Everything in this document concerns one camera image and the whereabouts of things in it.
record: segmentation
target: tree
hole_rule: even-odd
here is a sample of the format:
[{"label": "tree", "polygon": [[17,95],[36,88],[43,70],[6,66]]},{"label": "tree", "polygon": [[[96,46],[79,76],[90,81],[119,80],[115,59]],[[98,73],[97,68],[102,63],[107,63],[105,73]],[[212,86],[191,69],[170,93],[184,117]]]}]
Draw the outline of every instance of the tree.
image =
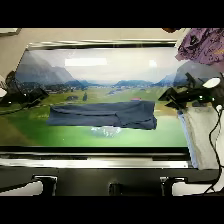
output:
[{"label": "tree", "polygon": [[83,98],[82,98],[82,101],[86,101],[87,100],[87,93],[85,92]]}]

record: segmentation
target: floor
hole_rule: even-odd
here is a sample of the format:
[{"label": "floor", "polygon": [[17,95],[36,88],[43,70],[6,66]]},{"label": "floor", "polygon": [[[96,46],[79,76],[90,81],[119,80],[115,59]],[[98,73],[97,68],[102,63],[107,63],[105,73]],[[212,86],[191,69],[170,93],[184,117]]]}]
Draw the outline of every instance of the floor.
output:
[{"label": "floor", "polygon": [[62,40],[178,39],[183,31],[161,28],[22,28],[15,36],[0,37],[0,81],[15,70],[27,44]]}]

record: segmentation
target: dark blue fabric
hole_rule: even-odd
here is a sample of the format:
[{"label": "dark blue fabric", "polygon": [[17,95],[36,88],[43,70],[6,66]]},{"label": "dark blue fabric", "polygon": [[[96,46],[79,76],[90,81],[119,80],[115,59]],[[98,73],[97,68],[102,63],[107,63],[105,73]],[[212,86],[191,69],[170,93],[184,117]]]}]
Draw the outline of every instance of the dark blue fabric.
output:
[{"label": "dark blue fabric", "polygon": [[137,129],[156,129],[153,115],[155,102],[132,101],[85,104],[82,106],[52,106],[47,120],[57,126],[114,126]]}]

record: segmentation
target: table top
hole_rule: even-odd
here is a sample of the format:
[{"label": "table top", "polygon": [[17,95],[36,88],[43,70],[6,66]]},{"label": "table top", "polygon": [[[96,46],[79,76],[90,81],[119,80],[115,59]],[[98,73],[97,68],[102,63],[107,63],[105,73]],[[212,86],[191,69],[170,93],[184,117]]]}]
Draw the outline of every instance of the table top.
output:
[{"label": "table top", "polygon": [[[0,146],[187,147],[176,110],[158,101],[175,85],[178,72],[184,76],[186,68],[194,70],[189,62],[177,61],[176,52],[174,47],[25,51],[15,75],[20,90],[41,86],[49,97],[33,108],[0,116]],[[46,124],[50,105],[132,100],[155,101],[156,130]],[[18,107],[11,102],[0,110]]]}]

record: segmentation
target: purple cloth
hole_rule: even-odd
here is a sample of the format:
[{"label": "purple cloth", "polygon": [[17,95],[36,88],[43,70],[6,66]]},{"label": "purple cloth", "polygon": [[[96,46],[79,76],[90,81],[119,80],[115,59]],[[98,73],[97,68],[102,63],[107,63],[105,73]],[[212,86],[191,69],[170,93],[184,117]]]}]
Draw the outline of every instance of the purple cloth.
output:
[{"label": "purple cloth", "polygon": [[224,28],[192,28],[181,43],[176,59],[215,65],[223,72]]}]

